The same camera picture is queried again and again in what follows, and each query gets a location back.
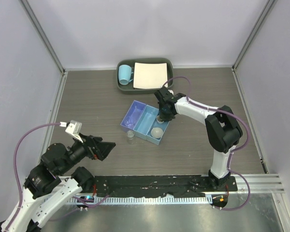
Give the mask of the small white porcelain crucible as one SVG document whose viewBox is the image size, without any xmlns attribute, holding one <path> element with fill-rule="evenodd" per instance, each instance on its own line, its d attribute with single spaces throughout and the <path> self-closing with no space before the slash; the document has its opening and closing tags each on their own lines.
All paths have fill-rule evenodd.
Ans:
<svg viewBox="0 0 290 232">
<path fill-rule="evenodd" d="M 160 118 L 160 116 L 157 116 L 156 120 L 157 120 L 157 122 L 158 122 L 159 124 L 164 123 L 164 120 L 162 120 L 162 119 Z"/>
</svg>

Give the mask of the clear glass jar with lid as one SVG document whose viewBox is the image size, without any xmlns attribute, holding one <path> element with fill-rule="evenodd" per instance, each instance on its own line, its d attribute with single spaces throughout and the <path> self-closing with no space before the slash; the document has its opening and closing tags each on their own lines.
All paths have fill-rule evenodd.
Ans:
<svg viewBox="0 0 290 232">
<path fill-rule="evenodd" d="M 127 133 L 126 133 L 126 135 L 127 135 L 127 141 L 128 141 L 128 143 L 131 145 L 131 144 L 133 144 L 134 143 L 134 141 L 135 141 L 135 133 L 134 133 L 134 131 L 132 131 L 132 130 L 129 130 L 129 131 L 127 131 Z"/>
</svg>

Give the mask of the blue three-compartment organizer box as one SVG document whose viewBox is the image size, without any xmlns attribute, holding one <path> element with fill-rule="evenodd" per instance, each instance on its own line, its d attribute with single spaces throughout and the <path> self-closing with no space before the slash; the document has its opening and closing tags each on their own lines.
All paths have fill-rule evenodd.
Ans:
<svg viewBox="0 0 290 232">
<path fill-rule="evenodd" d="M 138 115 L 137 121 L 135 122 L 134 128 L 130 129 L 123 125 L 123 120 L 124 118 L 129 116 L 134 106 L 137 106 L 139 110 L 138 112 L 139 115 Z M 150 106 L 140 101 L 133 101 L 127 113 L 125 114 L 124 118 L 122 119 L 120 125 L 124 132 L 132 130 L 134 131 L 136 137 L 146 140 L 148 142 L 151 142 L 155 145 L 159 145 L 164 136 L 164 133 L 166 132 L 168 128 L 169 122 L 164 122 L 162 124 L 159 124 L 156 120 L 158 115 L 159 115 L 158 108 L 155 108 L 153 106 Z M 159 139 L 155 139 L 151 136 L 151 130 L 156 127 L 161 128 L 163 130 L 163 135 Z"/>
</svg>

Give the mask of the large white porcelain dish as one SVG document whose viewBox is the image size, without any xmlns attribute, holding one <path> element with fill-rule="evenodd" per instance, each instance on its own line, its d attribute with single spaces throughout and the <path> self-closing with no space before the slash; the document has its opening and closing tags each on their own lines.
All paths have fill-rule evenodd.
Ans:
<svg viewBox="0 0 290 232">
<path fill-rule="evenodd" d="M 161 128 L 156 127 L 151 130 L 151 136 L 155 139 L 161 138 L 162 135 L 163 135 L 163 130 Z"/>
</svg>

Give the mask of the clear glass funnel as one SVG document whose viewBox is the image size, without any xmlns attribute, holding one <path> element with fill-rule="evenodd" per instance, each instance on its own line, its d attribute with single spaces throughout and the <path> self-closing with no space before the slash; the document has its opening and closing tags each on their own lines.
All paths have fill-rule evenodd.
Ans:
<svg viewBox="0 0 290 232">
<path fill-rule="evenodd" d="M 138 115 L 139 115 L 139 110 L 137 108 L 137 106 L 134 106 L 134 108 L 131 110 L 131 113 L 129 114 L 129 116 L 133 117 L 135 119 L 135 121 L 137 121 L 138 119 Z"/>
</svg>

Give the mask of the clear glass beaker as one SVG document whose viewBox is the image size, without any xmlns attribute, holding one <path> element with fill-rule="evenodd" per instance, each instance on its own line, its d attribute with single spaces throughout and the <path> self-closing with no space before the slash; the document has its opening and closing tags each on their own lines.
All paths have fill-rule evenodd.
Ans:
<svg viewBox="0 0 290 232">
<path fill-rule="evenodd" d="M 124 118 L 123 125 L 127 128 L 133 129 L 135 126 L 135 119 L 131 116 Z"/>
</svg>

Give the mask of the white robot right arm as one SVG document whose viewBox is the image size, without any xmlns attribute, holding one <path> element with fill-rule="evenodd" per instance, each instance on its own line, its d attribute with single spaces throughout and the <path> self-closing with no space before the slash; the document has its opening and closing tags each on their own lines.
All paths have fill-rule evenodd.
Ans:
<svg viewBox="0 0 290 232">
<path fill-rule="evenodd" d="M 243 131 L 229 106 L 212 107 L 188 98 L 185 94 L 172 94 L 166 87 L 154 93 L 159 105 L 159 120 L 166 122 L 176 115 L 190 117 L 206 127 L 208 141 L 214 149 L 213 163 L 208 172 L 212 190 L 225 187 L 230 176 L 227 169 L 231 151 L 236 148 Z"/>
</svg>

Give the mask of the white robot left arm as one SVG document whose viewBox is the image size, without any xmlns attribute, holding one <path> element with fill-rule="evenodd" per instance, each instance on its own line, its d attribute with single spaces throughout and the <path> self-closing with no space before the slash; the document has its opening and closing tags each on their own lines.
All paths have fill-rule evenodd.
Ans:
<svg viewBox="0 0 290 232">
<path fill-rule="evenodd" d="M 101 137 L 81 135 L 71 147 L 51 144 L 41 156 L 40 163 L 26 178 L 18 204 L 10 216 L 0 222 L 0 232 L 38 232 L 44 224 L 75 194 L 93 190 L 94 176 L 85 167 L 78 167 L 63 187 L 52 191 L 62 181 L 60 177 L 83 158 L 103 161 L 116 146 Z"/>
</svg>

